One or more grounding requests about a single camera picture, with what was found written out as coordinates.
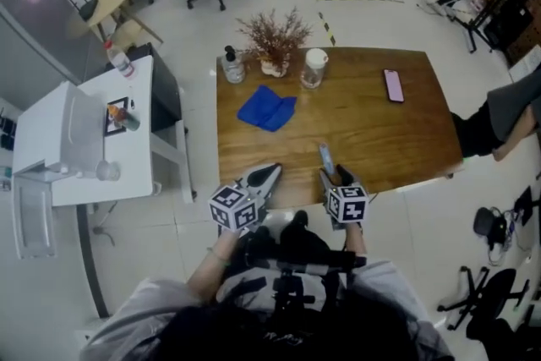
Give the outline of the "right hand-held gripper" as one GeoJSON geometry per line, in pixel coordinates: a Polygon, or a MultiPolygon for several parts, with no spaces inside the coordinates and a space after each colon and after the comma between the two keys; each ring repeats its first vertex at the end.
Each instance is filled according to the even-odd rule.
{"type": "Polygon", "coordinates": [[[369,195],[360,184],[360,178],[342,164],[336,165],[341,186],[335,186],[324,168],[319,169],[320,183],[325,192],[325,211],[331,217],[334,230],[345,229],[347,224],[361,224],[368,214],[369,195]]]}

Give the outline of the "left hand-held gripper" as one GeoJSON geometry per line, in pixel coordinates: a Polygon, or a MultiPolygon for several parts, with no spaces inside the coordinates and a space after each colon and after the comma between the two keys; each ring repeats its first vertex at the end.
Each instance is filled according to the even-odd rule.
{"type": "Polygon", "coordinates": [[[222,231],[255,232],[267,217],[267,199],[280,180],[280,163],[251,167],[233,183],[221,186],[209,199],[210,217],[222,231]]]}

